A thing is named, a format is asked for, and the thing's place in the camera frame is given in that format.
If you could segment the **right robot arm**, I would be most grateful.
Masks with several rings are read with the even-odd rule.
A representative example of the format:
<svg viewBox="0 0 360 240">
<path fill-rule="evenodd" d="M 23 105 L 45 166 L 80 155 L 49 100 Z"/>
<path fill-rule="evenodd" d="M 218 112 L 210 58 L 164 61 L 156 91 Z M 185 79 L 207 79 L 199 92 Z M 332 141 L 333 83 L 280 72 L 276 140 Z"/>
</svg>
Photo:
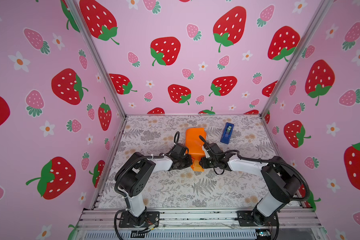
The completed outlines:
<svg viewBox="0 0 360 240">
<path fill-rule="evenodd" d="M 264 179 L 268 193 L 252 211 L 253 221 L 258 225 L 294 201 L 294 195 L 305 184 L 302 175 L 279 156 L 270 160 L 245 158 L 238 150 L 223 152 L 217 144 L 208 143 L 202 149 L 206 156 L 200 160 L 200 166 L 204 169 L 244 172 Z"/>
</svg>

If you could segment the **aluminium front rail frame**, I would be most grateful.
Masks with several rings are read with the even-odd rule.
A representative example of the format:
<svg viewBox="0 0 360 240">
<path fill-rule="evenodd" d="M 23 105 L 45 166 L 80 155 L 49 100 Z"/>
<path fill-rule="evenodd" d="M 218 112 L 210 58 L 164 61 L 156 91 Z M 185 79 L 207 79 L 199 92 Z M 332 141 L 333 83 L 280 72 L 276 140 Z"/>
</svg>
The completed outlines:
<svg viewBox="0 0 360 240">
<path fill-rule="evenodd" d="M 327 240 L 316 214 L 310 209 L 285 208 L 257 226 L 246 222 L 243 208 L 150 209 L 154 226 L 121 228 L 116 209 L 83 211 L 70 240 Z"/>
</svg>

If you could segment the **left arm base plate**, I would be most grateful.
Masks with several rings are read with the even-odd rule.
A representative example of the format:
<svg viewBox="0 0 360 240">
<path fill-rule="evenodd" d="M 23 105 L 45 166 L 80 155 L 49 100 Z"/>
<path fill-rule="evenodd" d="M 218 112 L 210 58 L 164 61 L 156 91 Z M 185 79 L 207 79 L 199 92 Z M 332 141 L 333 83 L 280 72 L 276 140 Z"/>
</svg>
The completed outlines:
<svg viewBox="0 0 360 240">
<path fill-rule="evenodd" d="M 147 228 L 159 223 L 160 212 L 145 211 L 139 217 L 135 217 L 130 212 L 123 211 L 119 219 L 119 228 Z"/>
</svg>

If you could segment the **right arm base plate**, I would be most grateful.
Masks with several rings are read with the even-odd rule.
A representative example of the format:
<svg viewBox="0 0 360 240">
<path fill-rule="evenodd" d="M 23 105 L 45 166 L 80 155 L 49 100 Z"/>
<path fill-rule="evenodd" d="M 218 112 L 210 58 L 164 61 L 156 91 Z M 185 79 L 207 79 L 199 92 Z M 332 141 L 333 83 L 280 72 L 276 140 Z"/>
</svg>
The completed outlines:
<svg viewBox="0 0 360 240">
<path fill-rule="evenodd" d="M 241 227 L 277 227 L 280 224 L 275 214 L 264 217 L 256 211 L 237 211 L 236 213 L 235 221 L 238 221 Z"/>
</svg>

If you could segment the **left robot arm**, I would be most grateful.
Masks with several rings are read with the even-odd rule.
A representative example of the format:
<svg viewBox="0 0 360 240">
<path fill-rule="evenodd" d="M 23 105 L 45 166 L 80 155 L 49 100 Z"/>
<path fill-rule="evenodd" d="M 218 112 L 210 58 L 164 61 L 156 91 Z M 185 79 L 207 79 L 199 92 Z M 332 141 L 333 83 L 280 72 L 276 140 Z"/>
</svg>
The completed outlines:
<svg viewBox="0 0 360 240">
<path fill-rule="evenodd" d="M 135 218 L 145 215 L 146 206 L 142 191 L 151 175 L 161 171 L 183 170 L 192 165 L 189 149 L 183 144 L 175 144 L 166 154 L 145 156 L 135 152 L 115 176 L 115 192 L 120 194 L 127 211 Z"/>
</svg>

